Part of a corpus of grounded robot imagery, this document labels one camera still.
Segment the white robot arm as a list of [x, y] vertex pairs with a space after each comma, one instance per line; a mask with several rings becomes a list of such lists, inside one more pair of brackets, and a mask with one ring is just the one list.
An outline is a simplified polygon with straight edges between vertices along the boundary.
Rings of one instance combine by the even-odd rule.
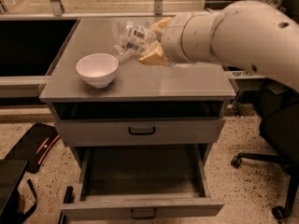
[[299, 24], [270, 5], [239, 1], [219, 12], [187, 12], [151, 28], [161, 40], [137, 60], [146, 65], [214, 63], [299, 91]]

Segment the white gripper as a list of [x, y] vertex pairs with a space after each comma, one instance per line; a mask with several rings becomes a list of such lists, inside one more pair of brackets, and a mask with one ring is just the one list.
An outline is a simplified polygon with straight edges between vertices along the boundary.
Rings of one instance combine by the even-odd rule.
[[144, 65], [166, 65], [167, 58], [172, 63], [194, 63], [190, 58], [190, 49], [188, 49], [194, 38], [194, 30], [189, 25], [193, 17], [192, 12], [187, 12], [178, 14], [173, 19], [163, 18], [152, 24], [149, 29], [161, 38], [162, 45], [151, 44], [136, 59]]

